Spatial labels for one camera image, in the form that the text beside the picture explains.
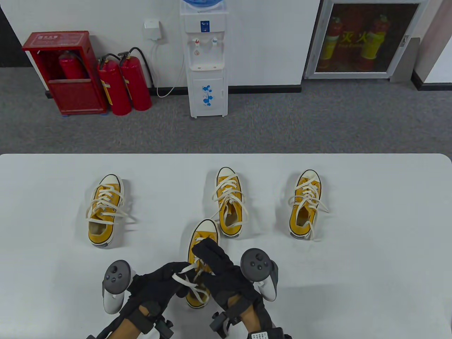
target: black glove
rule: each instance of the black glove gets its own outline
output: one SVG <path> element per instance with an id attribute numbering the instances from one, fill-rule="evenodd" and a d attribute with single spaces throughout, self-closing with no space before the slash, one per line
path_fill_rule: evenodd
<path id="1" fill-rule="evenodd" d="M 153 273 L 136 275 L 127 289 L 131 295 L 120 311 L 121 316 L 129 319 L 144 334 L 148 333 L 174 294 L 179 298 L 188 294 L 189 288 L 175 281 L 172 276 L 189 265 L 186 262 L 169 263 Z M 195 272 L 193 270 L 186 274 L 194 276 Z M 139 306 L 149 311 L 147 317 L 139 311 Z"/>
<path id="2" fill-rule="evenodd" d="M 228 255 L 215 241 L 210 238 L 204 239 L 192 248 L 192 252 L 215 274 L 203 272 L 201 279 L 221 308 L 227 311 L 229 298 L 239 295 L 253 305 L 263 330 L 273 327 L 262 296 L 254 289 L 252 282 L 244 277 L 240 267 L 234 266 Z"/>

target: dispenser cabinet door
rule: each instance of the dispenser cabinet door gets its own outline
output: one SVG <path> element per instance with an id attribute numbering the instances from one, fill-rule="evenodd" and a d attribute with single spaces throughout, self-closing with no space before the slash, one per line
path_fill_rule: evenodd
<path id="1" fill-rule="evenodd" d="M 222 115 L 224 104 L 223 79 L 193 80 L 193 94 L 198 115 Z"/>

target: white table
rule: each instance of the white table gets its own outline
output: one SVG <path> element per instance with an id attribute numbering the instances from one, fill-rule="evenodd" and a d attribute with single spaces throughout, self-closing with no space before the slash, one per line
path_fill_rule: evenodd
<path id="1" fill-rule="evenodd" d="M 240 174 L 250 222 L 222 246 L 238 262 L 250 247 L 279 265 L 273 321 L 294 339 L 452 338 L 452 166 L 443 155 L 2 155 L 0 338 L 84 339 L 103 311 L 105 269 L 125 259 L 140 273 L 184 260 L 189 232 L 216 205 L 222 166 Z M 296 177 L 322 177 L 319 243 L 288 233 Z M 115 248 L 94 248 L 84 213 L 109 173 L 130 214 Z M 174 298 L 174 339 L 218 339 L 217 309 Z M 148 337 L 158 338 L 156 334 Z M 231 338 L 245 338 L 236 326 Z"/>

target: baseboard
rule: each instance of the baseboard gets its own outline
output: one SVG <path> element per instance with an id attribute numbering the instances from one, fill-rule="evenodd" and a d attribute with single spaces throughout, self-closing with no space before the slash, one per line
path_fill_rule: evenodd
<path id="1" fill-rule="evenodd" d="M 171 87 L 159 88 L 159 95 L 164 96 Z M 157 96 L 157 88 L 149 88 L 151 96 Z M 268 94 L 268 93 L 301 93 L 301 85 L 268 85 L 268 86 L 229 86 L 229 94 Z M 187 87 L 176 87 L 170 95 L 188 95 Z M 49 91 L 46 96 L 52 99 Z"/>
<path id="2" fill-rule="evenodd" d="M 450 82 L 433 82 L 424 83 L 416 71 L 413 71 L 411 82 L 416 86 L 418 91 L 452 91 L 452 83 Z"/>

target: canvas shoe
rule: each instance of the canvas shoe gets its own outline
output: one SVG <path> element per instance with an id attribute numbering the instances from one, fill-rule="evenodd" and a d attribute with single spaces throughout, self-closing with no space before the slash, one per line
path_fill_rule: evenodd
<path id="1" fill-rule="evenodd" d="M 88 237 L 96 247 L 106 247 L 113 239 L 118 217 L 126 217 L 120 206 L 124 204 L 124 185 L 120 177 L 109 174 L 94 190 L 93 200 L 86 211 Z"/>
<path id="2" fill-rule="evenodd" d="M 187 303 L 191 308 L 201 308 L 204 307 L 210 299 L 210 292 L 207 288 L 200 283 L 198 277 L 202 272 L 212 273 L 212 270 L 207 266 L 201 259 L 195 257 L 192 253 L 192 248 L 197 243 L 201 242 L 206 238 L 213 239 L 218 245 L 220 245 L 220 233 L 218 231 L 218 226 L 212 219 L 205 219 L 201 221 L 195 228 L 190 240 L 190 246 L 188 247 L 188 262 L 191 264 L 185 271 L 191 268 L 195 269 L 196 276 L 192 281 L 193 285 L 191 291 L 186 296 Z"/>
<path id="3" fill-rule="evenodd" d="M 218 172 L 215 186 L 212 199 L 218 202 L 219 210 L 215 215 L 220 215 L 221 232 L 230 238 L 238 237 L 248 217 L 239 176 L 229 167 L 223 167 Z"/>
<path id="4" fill-rule="evenodd" d="M 319 204 L 326 212 L 328 209 L 320 201 L 322 183 L 319 175 L 313 170 L 307 170 L 295 184 L 295 194 L 289 199 L 292 206 L 289 230 L 298 239 L 314 240 L 314 225 L 317 219 Z"/>

